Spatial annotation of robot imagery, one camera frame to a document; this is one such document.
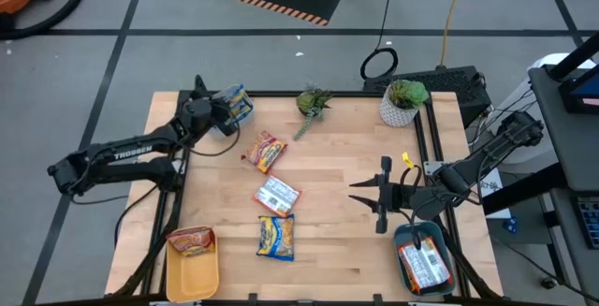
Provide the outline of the grey plastic bin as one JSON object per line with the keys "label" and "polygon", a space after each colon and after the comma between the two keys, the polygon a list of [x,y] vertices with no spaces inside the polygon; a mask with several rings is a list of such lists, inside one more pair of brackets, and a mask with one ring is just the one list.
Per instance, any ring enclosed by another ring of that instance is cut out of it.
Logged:
{"label": "grey plastic bin", "polygon": [[[211,98],[212,98],[212,97],[223,97],[223,98],[225,99],[225,93],[226,93],[226,89],[224,89],[224,90],[222,90],[222,91],[220,91],[220,92],[218,92],[218,93],[216,93],[216,94],[212,95],[212,96],[211,96]],[[232,110],[232,113],[233,113],[233,115],[234,115],[234,116],[235,116],[235,118],[236,118],[235,112],[236,112],[236,111],[235,111],[235,109],[233,109],[233,110]],[[252,121],[253,117],[254,117],[254,109],[252,110],[252,112],[251,112],[251,113],[250,113],[250,114],[249,114],[249,115],[248,115],[246,118],[244,118],[244,119],[243,119],[243,120],[241,120],[240,122],[238,122],[238,121],[237,121],[237,125],[238,125],[239,127],[244,127],[245,125],[249,124],[249,123]],[[213,131],[212,129],[209,131],[209,134],[210,134],[210,135],[211,135],[213,138],[216,138],[216,139],[223,139],[223,138],[225,138],[225,136],[223,136],[223,135],[222,135],[222,134],[220,134],[219,132],[215,132],[215,131]]]}

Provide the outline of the orange Maruchan noodle pack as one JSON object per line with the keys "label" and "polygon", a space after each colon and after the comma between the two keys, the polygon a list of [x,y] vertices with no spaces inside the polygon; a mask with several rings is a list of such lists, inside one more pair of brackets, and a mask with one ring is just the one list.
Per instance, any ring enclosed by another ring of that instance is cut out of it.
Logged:
{"label": "orange Maruchan noodle pack", "polygon": [[279,217],[288,217],[301,196],[301,191],[270,175],[257,189],[253,200]]}
{"label": "orange Maruchan noodle pack", "polygon": [[421,241],[420,249],[413,243],[399,246],[405,256],[414,294],[424,296],[436,293],[453,284],[453,274],[432,236]]}
{"label": "orange Maruchan noodle pack", "polygon": [[411,281],[411,277],[408,272],[408,268],[406,267],[405,256],[402,252],[401,246],[397,247],[397,255],[399,260],[400,271],[402,272],[402,278],[407,290],[412,293],[413,292],[413,284]]}

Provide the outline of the black monitor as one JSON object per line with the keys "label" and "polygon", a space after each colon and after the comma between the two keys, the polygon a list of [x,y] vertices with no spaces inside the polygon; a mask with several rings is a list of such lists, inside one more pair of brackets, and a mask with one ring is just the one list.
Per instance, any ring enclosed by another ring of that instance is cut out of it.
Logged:
{"label": "black monitor", "polygon": [[563,82],[558,92],[567,112],[599,115],[599,65]]}

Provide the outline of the grey equipment cart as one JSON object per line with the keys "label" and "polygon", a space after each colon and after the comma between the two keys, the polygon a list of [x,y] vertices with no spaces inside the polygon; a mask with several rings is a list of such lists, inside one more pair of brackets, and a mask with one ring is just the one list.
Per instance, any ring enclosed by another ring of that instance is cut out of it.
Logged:
{"label": "grey equipment cart", "polygon": [[483,198],[486,214],[548,194],[588,306],[599,306],[599,242],[591,249],[577,201],[595,197],[593,233],[599,236],[599,63],[581,65],[599,53],[595,33],[557,65],[528,70],[547,139],[557,161]]}

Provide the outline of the red Maruchan noodle pack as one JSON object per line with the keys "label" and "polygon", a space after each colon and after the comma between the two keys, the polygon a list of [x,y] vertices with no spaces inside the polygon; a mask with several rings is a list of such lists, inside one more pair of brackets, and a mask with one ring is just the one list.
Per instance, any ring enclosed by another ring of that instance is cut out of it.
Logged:
{"label": "red Maruchan noodle pack", "polygon": [[213,253],[216,247],[216,238],[209,226],[175,230],[168,235],[168,241],[185,257]]}
{"label": "red Maruchan noodle pack", "polygon": [[269,173],[275,161],[285,151],[287,144],[268,131],[262,131],[253,144],[241,155],[262,173]]}

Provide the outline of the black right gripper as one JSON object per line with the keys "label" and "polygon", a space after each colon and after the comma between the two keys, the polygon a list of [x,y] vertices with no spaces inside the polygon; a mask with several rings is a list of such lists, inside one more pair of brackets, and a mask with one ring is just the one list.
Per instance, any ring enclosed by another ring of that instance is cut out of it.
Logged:
{"label": "black right gripper", "polygon": [[[408,168],[401,175],[400,182],[395,183],[389,180],[392,169],[392,159],[389,156],[381,157],[381,169],[381,174],[375,174],[367,181],[350,184],[350,187],[378,187],[378,200],[353,195],[349,197],[368,206],[372,213],[378,214],[375,231],[378,234],[385,234],[387,232],[387,212],[400,212],[402,209],[410,208],[409,199],[416,192],[422,177],[422,170],[420,166]],[[411,170],[416,171],[415,183],[406,184],[407,174]]]}

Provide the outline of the yellow plastic bin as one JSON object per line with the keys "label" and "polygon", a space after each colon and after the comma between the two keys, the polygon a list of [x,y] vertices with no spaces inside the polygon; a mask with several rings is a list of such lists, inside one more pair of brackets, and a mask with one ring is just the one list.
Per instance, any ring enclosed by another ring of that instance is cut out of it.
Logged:
{"label": "yellow plastic bin", "polygon": [[209,299],[219,283],[217,238],[213,253],[190,257],[181,255],[167,238],[166,295],[169,301],[183,303]]}

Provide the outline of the teal plastic bin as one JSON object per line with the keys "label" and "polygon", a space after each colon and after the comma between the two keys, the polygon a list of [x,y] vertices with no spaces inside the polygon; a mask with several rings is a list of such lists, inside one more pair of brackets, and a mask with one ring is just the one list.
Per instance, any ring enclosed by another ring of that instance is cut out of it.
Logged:
{"label": "teal plastic bin", "polygon": [[[413,238],[412,238],[412,231],[413,231],[413,228],[411,228],[409,225],[398,226],[395,231],[395,234],[393,237],[393,244],[394,244],[394,249],[396,251],[398,267],[399,267],[399,260],[398,260],[398,255],[397,255],[397,247],[399,245],[404,245],[404,244],[408,244],[408,243],[415,244],[415,242],[413,241]],[[441,256],[443,257],[443,259],[449,266],[451,273],[453,274],[453,284],[450,287],[445,287],[436,293],[425,294],[424,296],[416,295],[413,292],[411,294],[416,297],[430,297],[430,296],[436,296],[436,295],[451,294],[454,291],[455,285],[456,285],[455,272],[453,270],[453,266],[449,259],[449,253],[446,248],[446,243],[443,239],[440,227],[432,222],[419,222],[419,223],[416,223],[416,232],[421,240],[423,240],[424,238],[426,238],[428,236],[433,237],[434,242],[436,243],[436,246],[441,253]],[[400,267],[399,267],[399,272],[400,272],[400,277],[402,278],[402,272],[400,271]]]}

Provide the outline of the black keyboard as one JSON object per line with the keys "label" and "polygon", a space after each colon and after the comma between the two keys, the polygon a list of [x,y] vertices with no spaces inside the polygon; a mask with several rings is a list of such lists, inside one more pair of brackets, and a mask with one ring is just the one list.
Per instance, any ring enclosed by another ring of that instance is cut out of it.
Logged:
{"label": "black keyboard", "polygon": [[587,246],[599,250],[599,197],[576,197],[574,210]]}

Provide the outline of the small loose succulent plant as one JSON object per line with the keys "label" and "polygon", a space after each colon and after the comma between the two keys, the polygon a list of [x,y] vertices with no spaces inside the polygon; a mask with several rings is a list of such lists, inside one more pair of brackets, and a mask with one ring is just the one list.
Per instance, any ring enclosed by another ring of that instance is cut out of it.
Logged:
{"label": "small loose succulent plant", "polygon": [[296,105],[304,116],[304,121],[293,137],[294,140],[299,140],[307,132],[314,119],[320,121],[324,119],[324,110],[329,109],[328,102],[332,97],[331,91],[321,89],[315,84],[308,84],[306,89],[296,97]]}

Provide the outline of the white paper sheet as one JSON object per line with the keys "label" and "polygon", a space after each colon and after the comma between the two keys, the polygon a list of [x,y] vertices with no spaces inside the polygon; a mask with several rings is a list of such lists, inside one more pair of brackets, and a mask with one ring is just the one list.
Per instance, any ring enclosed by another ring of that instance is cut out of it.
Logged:
{"label": "white paper sheet", "polygon": [[511,211],[504,205],[502,198],[497,195],[497,192],[500,192],[503,188],[504,183],[497,168],[481,179],[480,193],[487,219],[508,220],[512,217]]}

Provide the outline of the black computer case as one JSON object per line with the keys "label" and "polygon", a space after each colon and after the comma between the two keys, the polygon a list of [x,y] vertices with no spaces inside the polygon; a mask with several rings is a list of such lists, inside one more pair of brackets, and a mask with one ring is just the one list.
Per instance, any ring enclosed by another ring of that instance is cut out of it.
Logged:
{"label": "black computer case", "polygon": [[383,93],[394,80],[420,81],[429,92],[453,92],[459,102],[464,127],[468,127],[491,105],[485,77],[474,66],[441,68],[373,78],[364,81],[362,90]]}

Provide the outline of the succulent in white patterned pot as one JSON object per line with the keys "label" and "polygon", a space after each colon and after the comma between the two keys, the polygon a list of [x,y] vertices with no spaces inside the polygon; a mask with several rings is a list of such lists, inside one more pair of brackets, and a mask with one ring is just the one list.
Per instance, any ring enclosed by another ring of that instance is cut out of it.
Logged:
{"label": "succulent in white patterned pot", "polygon": [[425,85],[415,80],[394,80],[386,88],[379,109],[383,122],[392,127],[411,123],[420,107],[430,99]]}

